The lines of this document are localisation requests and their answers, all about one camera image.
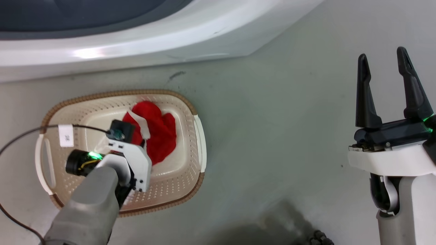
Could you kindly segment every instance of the red cloth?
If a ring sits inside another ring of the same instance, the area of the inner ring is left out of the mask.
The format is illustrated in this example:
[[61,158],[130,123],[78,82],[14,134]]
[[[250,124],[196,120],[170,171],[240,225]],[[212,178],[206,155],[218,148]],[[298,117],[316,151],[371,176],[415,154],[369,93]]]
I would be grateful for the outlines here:
[[[147,141],[147,154],[152,165],[160,163],[176,148],[176,121],[170,113],[162,115],[159,107],[149,101],[142,101],[132,108],[132,112],[147,120],[150,138]],[[123,122],[135,125],[132,144],[141,145],[143,138],[138,123],[127,113]]]

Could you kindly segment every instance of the basket rim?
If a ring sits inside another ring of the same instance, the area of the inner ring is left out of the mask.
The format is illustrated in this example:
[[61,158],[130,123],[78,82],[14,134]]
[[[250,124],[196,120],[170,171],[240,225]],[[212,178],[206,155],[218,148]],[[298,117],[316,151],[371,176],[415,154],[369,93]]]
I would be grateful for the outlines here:
[[[174,97],[180,99],[181,101],[183,101],[188,106],[188,108],[191,111],[193,116],[198,114],[195,107],[184,96],[182,96],[179,93],[170,91],[170,90],[165,90],[165,89],[121,90],[121,91],[114,91],[114,92],[103,92],[103,93],[97,93],[97,94],[92,94],[92,95],[85,95],[85,96],[62,101],[62,102],[58,103],[57,105],[53,106],[48,111],[48,113],[42,119],[41,126],[47,126],[56,112],[58,112],[63,107],[66,107],[69,105],[73,105],[76,103],[85,102],[85,101],[89,101],[89,100],[94,100],[94,99],[102,99],[102,98],[109,98],[109,97],[116,97],[116,96],[150,95],[150,94],[174,96]],[[40,134],[45,134],[46,132],[47,132],[47,129],[40,130]],[[122,217],[134,216],[134,215],[139,215],[139,214],[151,213],[151,212],[163,210],[166,208],[174,207],[174,206],[180,205],[182,203],[185,203],[186,201],[190,200],[197,193],[197,191],[201,187],[201,184],[203,184],[203,179],[204,179],[204,172],[203,173],[200,172],[198,175],[197,182],[194,185],[194,187],[192,188],[192,190],[188,194],[186,194],[185,196],[183,196],[179,199],[169,201],[166,203],[162,203],[162,204],[158,204],[158,205],[154,205],[154,206],[150,206],[150,207],[137,208],[137,209],[125,210],[125,211],[120,210],[118,217],[122,218]],[[64,204],[58,198],[56,193],[53,193],[52,195],[50,195],[50,200],[53,202],[53,204],[58,209],[61,209],[64,206]]]

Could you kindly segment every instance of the gray floor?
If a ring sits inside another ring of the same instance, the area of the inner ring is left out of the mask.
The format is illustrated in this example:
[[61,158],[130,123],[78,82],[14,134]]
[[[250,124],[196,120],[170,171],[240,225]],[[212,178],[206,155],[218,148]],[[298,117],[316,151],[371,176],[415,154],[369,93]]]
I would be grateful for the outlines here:
[[[430,3],[401,2],[327,0],[246,58],[1,84],[0,145],[38,126],[65,99],[120,89],[174,90],[197,107],[204,125],[204,183],[183,205],[117,220],[110,244],[286,244],[299,236],[291,231],[312,227],[339,245],[378,244],[369,175],[349,167],[346,157],[355,131],[358,55],[368,55],[384,121],[400,119],[405,107],[399,45],[409,49],[436,102],[435,45],[428,45],[434,33],[424,35],[406,15],[413,7],[423,13],[419,18],[432,18],[425,15]],[[180,71],[184,75],[169,79]],[[45,233],[57,210],[35,174],[35,140],[28,137],[2,155],[0,201]],[[3,215],[0,223],[4,244],[37,242]]]

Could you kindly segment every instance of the laundry basket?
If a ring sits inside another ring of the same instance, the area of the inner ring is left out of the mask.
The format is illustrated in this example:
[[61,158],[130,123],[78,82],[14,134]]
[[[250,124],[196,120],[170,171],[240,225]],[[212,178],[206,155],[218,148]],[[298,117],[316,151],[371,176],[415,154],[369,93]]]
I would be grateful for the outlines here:
[[[52,124],[81,124],[108,129],[140,101],[156,104],[176,121],[176,148],[152,167],[147,192],[131,191],[119,216],[133,216],[170,208],[191,199],[200,188],[206,169],[206,143],[195,108],[183,96],[166,90],[108,92],[70,99],[53,107],[42,121]],[[65,164],[73,149],[93,151],[104,133],[74,128],[74,147],[60,147],[56,129],[41,130],[35,149],[39,181],[53,203],[61,208],[84,177],[68,174]]]

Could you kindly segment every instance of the washing machine door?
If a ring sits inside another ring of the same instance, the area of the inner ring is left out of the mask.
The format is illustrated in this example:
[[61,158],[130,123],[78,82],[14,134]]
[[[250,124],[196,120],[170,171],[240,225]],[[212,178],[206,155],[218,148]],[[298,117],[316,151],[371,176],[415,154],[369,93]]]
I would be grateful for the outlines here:
[[160,20],[192,0],[1,0],[0,40],[80,37]]

